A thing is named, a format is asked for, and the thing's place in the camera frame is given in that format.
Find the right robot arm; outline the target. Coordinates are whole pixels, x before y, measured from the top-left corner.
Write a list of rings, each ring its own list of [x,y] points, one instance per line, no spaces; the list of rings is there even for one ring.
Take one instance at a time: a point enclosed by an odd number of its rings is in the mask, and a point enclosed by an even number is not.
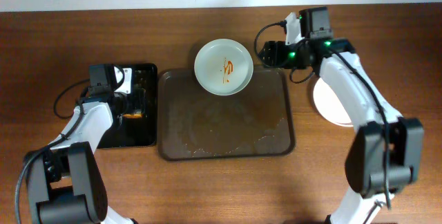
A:
[[[254,50],[267,68],[294,73],[306,68],[336,94],[347,112],[355,138],[345,161],[349,188],[326,223],[371,223],[392,199],[419,176],[424,128],[404,118],[381,95],[364,71],[356,49],[335,38],[327,7],[290,13],[276,26],[284,41],[267,41]]]

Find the pink plate with sauce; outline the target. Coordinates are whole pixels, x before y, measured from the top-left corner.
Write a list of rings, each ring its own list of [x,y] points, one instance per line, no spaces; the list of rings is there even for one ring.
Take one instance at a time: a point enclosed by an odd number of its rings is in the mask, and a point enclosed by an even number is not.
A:
[[[335,92],[319,78],[314,84],[313,101],[319,114],[332,124],[341,127],[353,127],[349,115]]]

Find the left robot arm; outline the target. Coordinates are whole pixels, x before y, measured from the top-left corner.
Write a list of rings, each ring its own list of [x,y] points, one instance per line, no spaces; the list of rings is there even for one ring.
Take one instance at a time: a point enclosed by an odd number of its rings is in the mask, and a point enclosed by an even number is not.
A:
[[[15,188],[15,217],[21,218],[20,189],[26,185],[33,223],[134,223],[108,205],[94,152],[116,120],[131,112],[134,70],[117,64],[89,68],[89,84],[73,114],[52,142],[29,152]]]

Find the green and orange sponge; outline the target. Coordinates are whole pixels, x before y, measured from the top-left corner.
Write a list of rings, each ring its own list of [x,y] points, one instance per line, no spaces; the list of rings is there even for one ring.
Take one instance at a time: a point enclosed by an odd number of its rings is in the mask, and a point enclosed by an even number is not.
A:
[[[138,119],[138,118],[142,118],[143,114],[142,113],[127,113],[123,115],[124,118],[128,118],[128,119]]]

